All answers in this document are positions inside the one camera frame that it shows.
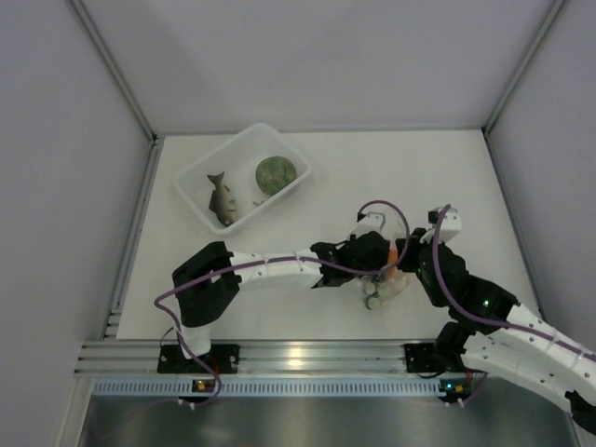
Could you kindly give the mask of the fake orange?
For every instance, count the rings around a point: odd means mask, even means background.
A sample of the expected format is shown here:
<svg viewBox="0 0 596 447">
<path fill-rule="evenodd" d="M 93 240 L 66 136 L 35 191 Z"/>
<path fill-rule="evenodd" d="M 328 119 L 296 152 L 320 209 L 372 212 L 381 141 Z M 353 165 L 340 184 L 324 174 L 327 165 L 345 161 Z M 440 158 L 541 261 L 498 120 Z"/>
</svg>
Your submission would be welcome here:
<svg viewBox="0 0 596 447">
<path fill-rule="evenodd" d="M 388 269 L 386 271 L 386 276 L 387 277 L 390 278 L 390 277 L 393 277 L 396 274 L 396 272 L 397 272 L 396 265 L 397 265 L 397 260 L 398 259 L 399 259 L 398 249 L 397 248 L 392 248 L 389 251 L 389 254 L 388 254 L 388 257 L 387 257 L 387 264 L 388 265 L 392 265 L 392 268 L 391 269 Z"/>
</svg>

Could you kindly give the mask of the clear zip top bag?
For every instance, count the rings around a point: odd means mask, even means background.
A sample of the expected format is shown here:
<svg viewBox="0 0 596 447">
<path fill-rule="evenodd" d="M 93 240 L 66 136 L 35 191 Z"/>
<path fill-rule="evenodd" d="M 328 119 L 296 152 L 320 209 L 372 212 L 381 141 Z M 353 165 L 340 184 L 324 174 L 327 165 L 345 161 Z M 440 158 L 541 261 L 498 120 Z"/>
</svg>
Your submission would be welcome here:
<svg viewBox="0 0 596 447">
<path fill-rule="evenodd" d="M 386 225 L 381 234 L 384 238 L 390 241 L 390 250 L 397 248 L 399 255 L 400 249 L 396 245 L 398 238 L 405 237 L 405 227 L 400 217 L 396 221 L 388 219 L 386 211 L 381 211 L 386 214 Z M 404 291 L 413 279 L 413 275 L 402 273 L 397 269 L 393 277 L 387 277 L 386 273 L 376 276 L 365 276 L 357 280 L 359 291 L 362 295 L 363 306 L 373 311 L 392 299 L 396 298 L 402 291 Z"/>
</svg>

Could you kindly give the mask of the fake green cabbage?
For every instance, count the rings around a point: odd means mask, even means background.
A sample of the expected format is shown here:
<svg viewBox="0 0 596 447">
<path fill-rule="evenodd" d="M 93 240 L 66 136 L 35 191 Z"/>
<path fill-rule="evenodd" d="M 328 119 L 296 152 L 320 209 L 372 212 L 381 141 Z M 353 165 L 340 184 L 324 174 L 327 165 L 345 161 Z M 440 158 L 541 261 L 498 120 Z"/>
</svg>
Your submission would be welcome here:
<svg viewBox="0 0 596 447">
<path fill-rule="evenodd" d="M 255 180 L 259 189 L 270 196 L 294 182 L 297 176 L 296 167 L 284 156 L 270 156 L 262 160 L 255 171 Z"/>
</svg>

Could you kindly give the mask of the fake grey fish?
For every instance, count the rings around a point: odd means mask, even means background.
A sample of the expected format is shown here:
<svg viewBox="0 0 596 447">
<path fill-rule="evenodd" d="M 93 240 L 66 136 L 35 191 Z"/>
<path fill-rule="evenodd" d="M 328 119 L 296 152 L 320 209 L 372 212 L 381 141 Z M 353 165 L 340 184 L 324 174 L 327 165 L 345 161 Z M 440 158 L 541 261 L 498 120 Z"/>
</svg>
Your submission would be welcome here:
<svg viewBox="0 0 596 447">
<path fill-rule="evenodd" d="M 209 210 L 212 211 L 218 222 L 225 227 L 237 221 L 237 203 L 230 188 L 224 183 L 224 173 L 208 174 L 207 178 L 213 185 L 211 191 Z"/>
</svg>

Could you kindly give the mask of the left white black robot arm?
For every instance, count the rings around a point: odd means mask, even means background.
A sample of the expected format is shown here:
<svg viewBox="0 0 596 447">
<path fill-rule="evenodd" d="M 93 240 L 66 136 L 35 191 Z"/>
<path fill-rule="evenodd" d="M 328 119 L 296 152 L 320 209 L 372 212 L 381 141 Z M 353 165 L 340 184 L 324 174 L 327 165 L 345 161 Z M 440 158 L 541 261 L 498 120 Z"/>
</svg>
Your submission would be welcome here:
<svg viewBox="0 0 596 447">
<path fill-rule="evenodd" d="M 155 306 L 165 310 L 162 302 L 176 297 L 178 360 L 188 371 L 200 372 L 210 361 L 210 328 L 239 293 L 279 286 L 333 288 L 384 274 L 396 266 L 392 246 L 376 231 L 278 254 L 241 253 L 212 242 L 174 270 L 173 290 L 157 297 Z"/>
</svg>

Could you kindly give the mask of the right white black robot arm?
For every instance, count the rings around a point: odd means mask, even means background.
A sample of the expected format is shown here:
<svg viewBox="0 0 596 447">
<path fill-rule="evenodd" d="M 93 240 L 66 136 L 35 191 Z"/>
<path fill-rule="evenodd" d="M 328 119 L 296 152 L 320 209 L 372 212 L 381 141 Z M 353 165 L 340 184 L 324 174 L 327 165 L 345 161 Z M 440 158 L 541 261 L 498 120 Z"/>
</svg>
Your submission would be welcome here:
<svg viewBox="0 0 596 447">
<path fill-rule="evenodd" d="M 547 324 L 515 295 L 467 271 L 462 257 L 417 228 L 396 241 L 403 273 L 413 273 L 450 321 L 430 356 L 444 371 L 493 374 L 533 391 L 595 431 L 595 354 Z"/>
</svg>

